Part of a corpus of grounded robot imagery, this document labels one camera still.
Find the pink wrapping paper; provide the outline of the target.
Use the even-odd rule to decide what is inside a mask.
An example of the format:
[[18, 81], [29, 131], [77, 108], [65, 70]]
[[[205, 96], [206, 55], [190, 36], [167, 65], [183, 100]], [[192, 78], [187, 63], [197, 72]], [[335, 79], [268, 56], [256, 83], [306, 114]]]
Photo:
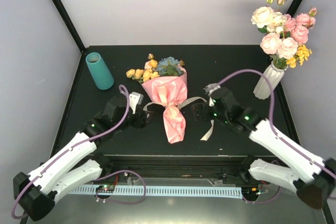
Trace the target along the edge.
[[157, 77], [142, 84], [150, 100], [164, 107], [163, 123], [170, 144], [184, 140], [186, 120], [178, 106], [187, 99], [187, 74]]

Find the yellow and blue flower bunch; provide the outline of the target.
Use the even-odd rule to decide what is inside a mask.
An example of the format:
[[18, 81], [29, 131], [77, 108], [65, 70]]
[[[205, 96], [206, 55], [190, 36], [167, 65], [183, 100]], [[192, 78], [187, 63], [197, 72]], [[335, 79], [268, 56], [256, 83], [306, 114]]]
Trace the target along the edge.
[[154, 54], [148, 55], [148, 61], [143, 69], [130, 69], [126, 72], [126, 77], [136, 80], [140, 84], [159, 77], [179, 77], [186, 73], [184, 61], [174, 57], [155, 60]]

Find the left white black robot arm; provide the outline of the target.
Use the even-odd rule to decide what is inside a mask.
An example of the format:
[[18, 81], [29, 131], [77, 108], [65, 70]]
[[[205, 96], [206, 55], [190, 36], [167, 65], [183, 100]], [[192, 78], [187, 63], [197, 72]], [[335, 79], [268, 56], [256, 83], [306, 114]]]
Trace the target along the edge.
[[146, 126], [150, 113], [141, 107], [142, 100], [143, 95], [136, 92], [129, 94], [128, 99], [113, 97], [52, 158], [29, 174], [18, 173], [13, 179], [15, 204], [33, 221], [38, 221], [77, 187], [117, 176], [112, 162], [94, 152], [114, 134], [128, 127]]

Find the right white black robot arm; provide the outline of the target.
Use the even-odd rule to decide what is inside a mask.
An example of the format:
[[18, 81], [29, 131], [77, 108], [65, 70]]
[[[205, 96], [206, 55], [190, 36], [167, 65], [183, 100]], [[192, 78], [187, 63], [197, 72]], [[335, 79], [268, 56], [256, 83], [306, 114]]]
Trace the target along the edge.
[[247, 135], [285, 163], [280, 166], [258, 158], [240, 168], [239, 179], [245, 184], [266, 180], [296, 193], [307, 206], [322, 209], [335, 190], [335, 159], [323, 159], [304, 149], [253, 108], [242, 107], [230, 90], [212, 86], [206, 91], [209, 100], [192, 106], [197, 120], [217, 120], [234, 132]]

